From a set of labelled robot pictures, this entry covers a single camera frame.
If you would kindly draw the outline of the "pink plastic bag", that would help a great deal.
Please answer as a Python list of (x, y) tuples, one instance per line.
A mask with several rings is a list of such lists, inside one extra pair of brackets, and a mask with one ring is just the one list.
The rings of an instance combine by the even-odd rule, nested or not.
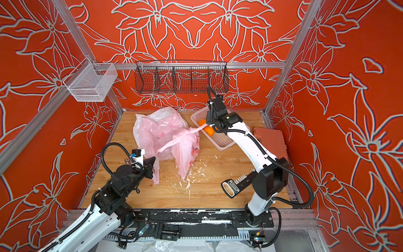
[(171, 141), (156, 150), (156, 153), (162, 153), (170, 149), (178, 168), (178, 175), (182, 180), (187, 178), (191, 166), (200, 153), (199, 132), (205, 127), (207, 127), (207, 124), (203, 124), (198, 128), (179, 128), (173, 134)]
[(188, 124), (173, 108), (158, 109), (149, 114), (136, 114), (133, 135), (137, 146), (145, 150), (145, 157), (156, 157), (159, 161), (173, 158), (171, 148), (162, 152), (158, 149), (173, 140), (179, 129), (187, 129)]

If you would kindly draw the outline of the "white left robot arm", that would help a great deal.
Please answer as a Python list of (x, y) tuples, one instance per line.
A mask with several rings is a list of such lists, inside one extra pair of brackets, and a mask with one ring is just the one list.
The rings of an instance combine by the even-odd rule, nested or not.
[[(106, 151), (111, 146), (122, 149), (128, 158), (127, 163), (116, 171), (105, 162)], [(153, 178), (156, 158), (146, 158), (144, 149), (128, 152), (122, 144), (111, 142), (101, 150), (100, 161), (110, 179), (93, 193), (84, 213), (44, 246), (43, 252), (88, 252), (108, 235), (117, 238), (118, 246), (125, 249), (128, 242), (136, 242), (149, 228), (149, 223), (141, 225), (134, 209), (127, 203), (127, 197), (133, 191), (140, 191), (143, 179)]]

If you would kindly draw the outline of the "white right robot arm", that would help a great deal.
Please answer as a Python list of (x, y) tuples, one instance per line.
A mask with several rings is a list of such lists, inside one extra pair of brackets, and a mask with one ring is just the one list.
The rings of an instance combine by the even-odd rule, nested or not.
[[(249, 224), (255, 225), (255, 222), (270, 210), (270, 205), (274, 201), (280, 201), (299, 209), (312, 205), (314, 202), (312, 188), (307, 181), (288, 168), (285, 159), (278, 159), (269, 152), (250, 132), (242, 118), (235, 112), (229, 113), (223, 102), (214, 99), (207, 104), (209, 109), (206, 118), (207, 124), (216, 133), (223, 133), (231, 138), (250, 159), (257, 172), (252, 181), (253, 197), (245, 207)], [(287, 185), (289, 174), (298, 179), (307, 189), (309, 198), (306, 202), (293, 203), (277, 196)]]

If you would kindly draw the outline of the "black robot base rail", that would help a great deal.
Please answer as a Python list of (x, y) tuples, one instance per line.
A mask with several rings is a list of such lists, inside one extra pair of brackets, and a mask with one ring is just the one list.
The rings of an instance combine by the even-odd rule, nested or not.
[(154, 239), (177, 241), (179, 239), (205, 239), (207, 241), (250, 240), (261, 236), (275, 225), (270, 213), (265, 213), (257, 224), (249, 224), (244, 209), (138, 209), (134, 211), (138, 222), (127, 228), (120, 226), (113, 233), (129, 236), (134, 242)]

